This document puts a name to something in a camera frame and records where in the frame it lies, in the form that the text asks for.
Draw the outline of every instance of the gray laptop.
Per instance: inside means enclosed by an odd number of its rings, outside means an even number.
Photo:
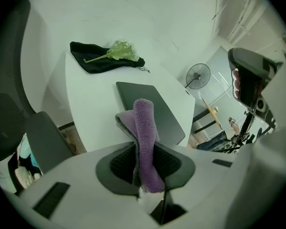
[[[154,120],[161,141],[179,144],[185,138],[184,131],[154,86],[127,82],[117,82],[116,86],[125,110],[132,110],[133,103],[139,98],[153,102]]]

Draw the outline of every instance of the jeans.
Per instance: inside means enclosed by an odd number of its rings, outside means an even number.
[[[219,133],[217,136],[213,137],[210,141],[197,145],[197,149],[210,151],[227,141],[229,140],[227,139],[225,131],[223,131]]]

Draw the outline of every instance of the mesh chair back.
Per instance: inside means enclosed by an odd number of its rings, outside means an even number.
[[[20,55],[30,13],[28,0],[17,0],[0,30],[0,161],[16,151],[32,109],[23,89]]]

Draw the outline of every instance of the chair armrest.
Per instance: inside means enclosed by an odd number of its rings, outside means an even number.
[[[65,138],[46,112],[39,112],[28,118],[25,131],[42,173],[47,173],[73,156]]]

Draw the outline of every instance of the black drawstring pouch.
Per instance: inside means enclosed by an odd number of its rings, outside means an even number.
[[[83,44],[80,42],[71,42],[70,43],[70,51],[78,64],[88,73],[96,74],[102,73],[109,70],[113,70],[122,66],[128,67],[144,67],[145,61],[142,58],[139,58],[138,61],[132,61],[128,59],[98,59],[96,61],[92,61],[89,63],[85,63],[86,61],[101,57],[107,53],[109,48],[102,48],[95,44]]]

